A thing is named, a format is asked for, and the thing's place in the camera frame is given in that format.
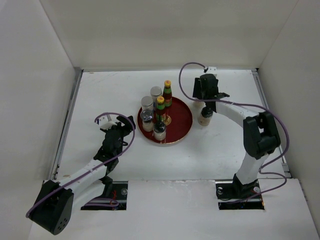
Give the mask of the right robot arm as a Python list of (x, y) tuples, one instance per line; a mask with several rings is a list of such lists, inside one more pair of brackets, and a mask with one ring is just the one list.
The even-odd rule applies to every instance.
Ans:
[(200, 114), (203, 120), (217, 113), (229, 118), (243, 130), (244, 159), (231, 183), (216, 184), (217, 198), (228, 201), (253, 196), (254, 189), (258, 187), (261, 166), (281, 143), (273, 115), (267, 111), (256, 112), (234, 103), (221, 102), (228, 94), (219, 92), (218, 79), (211, 73), (195, 78), (192, 96), (205, 102)]

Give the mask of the small black-capped powder bottle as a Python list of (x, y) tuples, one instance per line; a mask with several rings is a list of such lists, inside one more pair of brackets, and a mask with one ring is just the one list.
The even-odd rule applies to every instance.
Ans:
[(163, 121), (157, 121), (153, 125), (153, 136), (157, 141), (163, 141), (166, 138), (166, 124)]

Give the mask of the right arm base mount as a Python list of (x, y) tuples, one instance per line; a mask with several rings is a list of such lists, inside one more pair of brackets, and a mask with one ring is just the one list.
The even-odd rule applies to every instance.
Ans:
[(248, 186), (237, 182), (217, 182), (216, 196), (219, 210), (264, 210), (264, 202), (260, 193), (260, 185), (256, 180)]

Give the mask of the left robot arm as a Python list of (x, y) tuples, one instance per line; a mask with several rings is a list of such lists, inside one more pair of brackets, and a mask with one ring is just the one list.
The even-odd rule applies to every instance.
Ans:
[(108, 176), (129, 149), (124, 138), (134, 135), (136, 125), (132, 116), (117, 114), (113, 122), (110, 113), (102, 113), (94, 120), (105, 133), (101, 147), (82, 169), (61, 180), (46, 181), (26, 213), (26, 218), (53, 235), (61, 233), (71, 219), (73, 211), (92, 207), (94, 198), (108, 199), (112, 195), (113, 181)]

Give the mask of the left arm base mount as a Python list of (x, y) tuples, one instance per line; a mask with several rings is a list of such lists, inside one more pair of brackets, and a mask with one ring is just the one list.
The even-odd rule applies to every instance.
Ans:
[(102, 194), (86, 203), (82, 211), (125, 211), (127, 209), (129, 183), (114, 181), (112, 186), (105, 187)]

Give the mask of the black-top grinder bottle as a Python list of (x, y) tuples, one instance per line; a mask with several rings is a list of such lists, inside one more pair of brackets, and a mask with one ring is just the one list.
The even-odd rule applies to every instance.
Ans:
[(142, 110), (140, 113), (140, 118), (142, 120), (142, 128), (146, 132), (153, 131), (154, 128), (154, 113), (149, 109)]

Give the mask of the black-lid seasoning jar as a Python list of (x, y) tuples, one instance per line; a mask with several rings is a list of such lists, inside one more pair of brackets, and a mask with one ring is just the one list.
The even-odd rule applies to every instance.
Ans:
[(199, 101), (197, 98), (195, 99), (195, 101), (193, 101), (193, 107), (196, 109), (202, 109), (203, 107), (206, 106), (205, 102), (203, 101)]
[(211, 108), (207, 106), (203, 107), (197, 119), (198, 123), (201, 126), (208, 126), (212, 119), (213, 113), (214, 111)]

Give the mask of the red round tray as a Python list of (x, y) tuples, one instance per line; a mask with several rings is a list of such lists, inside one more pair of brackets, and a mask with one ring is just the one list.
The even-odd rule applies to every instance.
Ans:
[(190, 108), (182, 100), (173, 96), (172, 106), (168, 112), (171, 122), (166, 126), (165, 139), (163, 141), (158, 141), (155, 139), (153, 131), (147, 132), (143, 129), (143, 123), (140, 117), (141, 112), (142, 108), (139, 109), (135, 122), (137, 123), (141, 134), (146, 139), (156, 144), (168, 145), (177, 143), (188, 134), (193, 124), (193, 115)]

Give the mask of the white bead jar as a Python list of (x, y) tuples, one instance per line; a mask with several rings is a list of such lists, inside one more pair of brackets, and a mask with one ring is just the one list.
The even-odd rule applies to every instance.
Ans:
[(151, 96), (144, 96), (140, 102), (142, 110), (154, 111), (154, 101)]
[(157, 99), (162, 96), (162, 89), (159, 86), (153, 86), (150, 89), (150, 95), (153, 100), (153, 110), (155, 111), (157, 108)]

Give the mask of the green-label sauce bottle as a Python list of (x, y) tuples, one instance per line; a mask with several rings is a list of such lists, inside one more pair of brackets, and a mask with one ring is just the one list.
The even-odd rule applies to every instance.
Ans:
[(164, 105), (166, 108), (169, 108), (172, 105), (172, 88), (171, 88), (171, 81), (166, 80), (164, 82), (163, 88), (163, 98), (164, 98)]
[(166, 120), (166, 106), (165, 106), (165, 99), (162, 96), (157, 98), (156, 103), (156, 120), (160, 122), (165, 122)]

